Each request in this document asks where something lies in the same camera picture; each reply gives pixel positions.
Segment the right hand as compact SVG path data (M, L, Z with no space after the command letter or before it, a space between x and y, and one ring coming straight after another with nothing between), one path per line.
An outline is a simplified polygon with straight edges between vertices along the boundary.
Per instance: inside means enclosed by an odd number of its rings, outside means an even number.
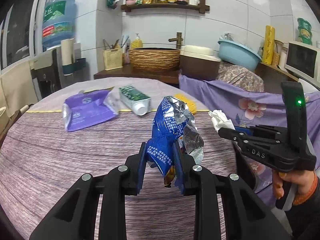
M318 177L315 171L298 170L284 173L273 170L272 173L273 194L276 200L284 197L284 182L297 185L293 205L300 205L306 202L318 187Z

